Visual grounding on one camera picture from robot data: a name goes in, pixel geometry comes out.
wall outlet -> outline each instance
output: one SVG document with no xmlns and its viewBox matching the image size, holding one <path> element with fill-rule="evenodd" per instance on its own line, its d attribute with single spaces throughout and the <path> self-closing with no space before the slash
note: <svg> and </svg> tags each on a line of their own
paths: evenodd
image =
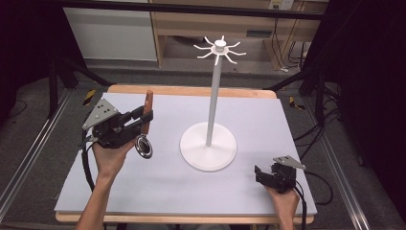
<svg viewBox="0 0 406 230">
<path fill-rule="evenodd" d="M 290 11 L 292 9 L 293 0 L 282 0 L 280 5 L 281 11 Z"/>
<path fill-rule="evenodd" d="M 282 0 L 269 1 L 268 10 L 279 10 L 282 4 Z"/>
<path fill-rule="evenodd" d="M 269 1 L 268 10 L 290 11 L 293 0 L 271 0 Z"/>
</svg>

wooden table edge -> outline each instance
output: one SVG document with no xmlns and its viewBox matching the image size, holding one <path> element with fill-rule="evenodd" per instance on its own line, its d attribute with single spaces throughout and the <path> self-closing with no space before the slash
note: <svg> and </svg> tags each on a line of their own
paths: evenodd
<svg viewBox="0 0 406 230">
<path fill-rule="evenodd" d="M 77 222 L 80 214 L 56 212 L 56 219 L 61 222 Z M 314 220 L 313 215 L 307 215 L 306 223 Z M 295 224 L 302 223 L 302 216 L 296 216 Z M 105 215 L 104 222 L 142 222 L 142 223 L 222 223 L 222 224 L 270 224 L 278 223 L 276 216 L 166 216 L 166 215 L 135 215 L 118 214 Z"/>
<path fill-rule="evenodd" d="M 212 88 L 196 86 L 165 86 L 165 85 L 111 85 L 108 93 L 146 94 L 147 90 L 157 95 L 178 95 L 178 96 L 211 96 Z M 275 92 L 271 90 L 249 89 L 249 88 L 219 88 L 219 97 L 239 98 L 269 98 L 277 99 Z"/>
</svg>

white hook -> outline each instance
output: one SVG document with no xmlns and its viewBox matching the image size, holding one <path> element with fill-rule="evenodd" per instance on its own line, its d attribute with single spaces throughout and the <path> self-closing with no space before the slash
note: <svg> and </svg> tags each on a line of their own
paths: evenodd
<svg viewBox="0 0 406 230">
<path fill-rule="evenodd" d="M 218 42 L 219 41 L 218 40 L 214 44 L 206 36 L 204 37 L 204 39 L 206 40 L 207 43 L 212 45 L 212 47 L 199 47 L 197 45 L 193 45 L 193 46 L 195 48 L 199 49 L 199 50 L 211 50 L 211 51 L 207 55 L 200 56 L 200 57 L 197 57 L 197 58 L 206 58 L 206 57 L 210 56 L 211 54 L 215 54 L 214 65 L 218 64 L 218 59 L 219 59 L 220 56 L 225 56 L 231 63 L 237 64 L 235 61 L 230 59 L 230 57 L 227 55 L 228 53 L 231 53 L 231 54 L 236 55 L 236 56 L 246 55 L 246 53 L 236 53 L 236 52 L 231 51 L 229 48 L 236 47 L 237 45 L 239 45 L 240 42 L 237 42 L 235 45 L 232 45 L 232 46 L 226 46 L 226 42 L 224 41 L 224 35 L 221 37 L 222 42 Z"/>
</svg>

white tabletop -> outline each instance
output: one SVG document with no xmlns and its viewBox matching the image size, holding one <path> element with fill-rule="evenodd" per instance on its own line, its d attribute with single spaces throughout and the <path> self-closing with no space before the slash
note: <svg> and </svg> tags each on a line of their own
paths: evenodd
<svg viewBox="0 0 406 230">
<path fill-rule="evenodd" d="M 103 95 L 125 113 L 144 104 L 145 95 Z M 113 185 L 107 214 L 130 215 L 275 215 L 272 200 L 255 180 L 254 166 L 270 173 L 273 157 L 290 155 L 299 159 L 277 99 L 218 98 L 215 122 L 227 127 L 237 140 L 237 156 L 219 172 L 200 172 L 190 166 L 179 149 L 186 129 L 207 122 L 209 97 L 154 95 L 154 119 L 148 140 L 151 159 L 135 149 L 127 155 Z M 97 168 L 89 152 L 93 177 Z M 297 180 L 304 189 L 307 213 L 317 213 L 302 170 Z M 55 210 L 80 213 L 90 196 L 81 165 L 80 152 L 68 174 Z M 302 205 L 297 214 L 302 213 Z"/>
</svg>

orange handle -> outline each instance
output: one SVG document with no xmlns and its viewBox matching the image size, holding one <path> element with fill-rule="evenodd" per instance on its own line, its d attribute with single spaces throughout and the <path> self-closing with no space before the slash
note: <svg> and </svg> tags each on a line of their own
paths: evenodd
<svg viewBox="0 0 406 230">
<path fill-rule="evenodd" d="M 153 92 L 148 90 L 146 95 L 146 102 L 144 104 L 144 112 L 143 114 L 148 113 L 152 110 L 152 99 L 153 99 Z M 142 134 L 147 135 L 149 132 L 149 123 L 144 124 L 143 130 L 141 131 Z"/>
</svg>

